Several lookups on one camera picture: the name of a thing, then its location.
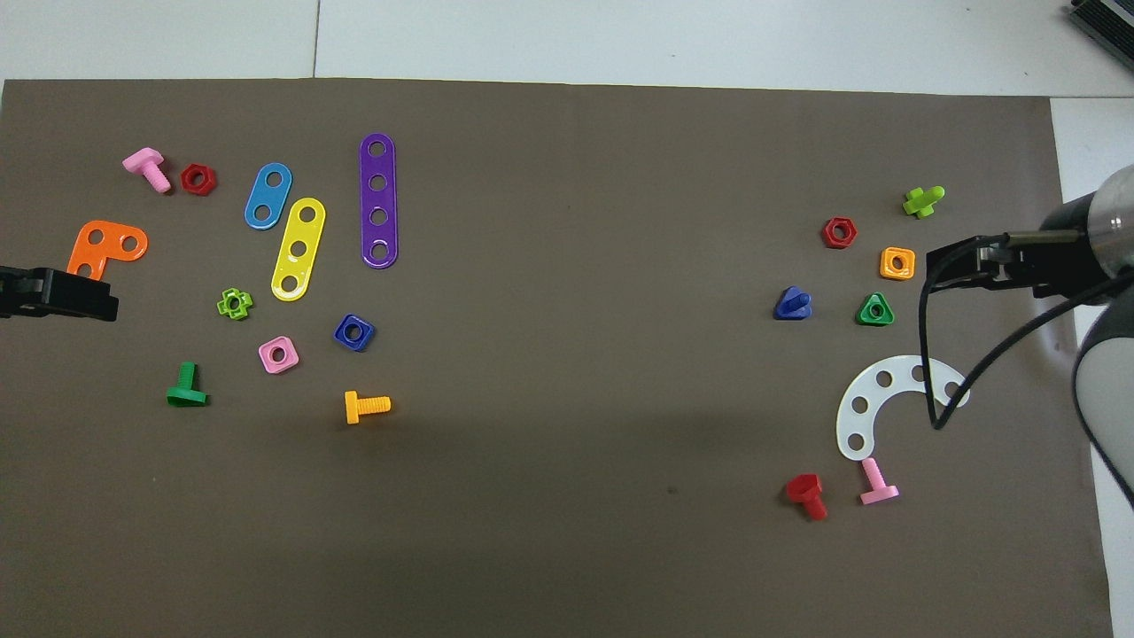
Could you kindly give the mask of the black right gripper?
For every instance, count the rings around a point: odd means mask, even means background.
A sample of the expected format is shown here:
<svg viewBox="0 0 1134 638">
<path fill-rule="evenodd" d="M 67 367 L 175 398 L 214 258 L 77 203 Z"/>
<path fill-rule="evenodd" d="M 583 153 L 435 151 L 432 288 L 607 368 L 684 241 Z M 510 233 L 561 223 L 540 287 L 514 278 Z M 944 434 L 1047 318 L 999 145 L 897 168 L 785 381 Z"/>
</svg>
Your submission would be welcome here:
<svg viewBox="0 0 1134 638">
<path fill-rule="evenodd" d="M 928 250 L 925 290 L 984 288 L 989 291 L 1026 288 L 1034 299 L 1069 299 L 1105 282 L 1088 238 L 1093 198 L 1081 197 L 1046 216 L 1040 229 L 1008 231 L 992 249 L 982 249 L 982 236 L 972 236 Z"/>
</svg>

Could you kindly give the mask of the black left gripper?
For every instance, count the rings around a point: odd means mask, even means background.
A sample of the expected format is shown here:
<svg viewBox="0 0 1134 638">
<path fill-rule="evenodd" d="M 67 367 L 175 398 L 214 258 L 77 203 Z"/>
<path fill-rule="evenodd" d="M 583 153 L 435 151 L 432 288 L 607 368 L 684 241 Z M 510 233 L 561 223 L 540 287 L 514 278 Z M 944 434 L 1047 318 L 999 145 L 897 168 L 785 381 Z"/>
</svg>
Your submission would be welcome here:
<svg viewBox="0 0 1134 638">
<path fill-rule="evenodd" d="M 116 322 L 119 299 L 111 286 L 57 269 L 1 267 L 1 318 L 71 316 Z"/>
</svg>

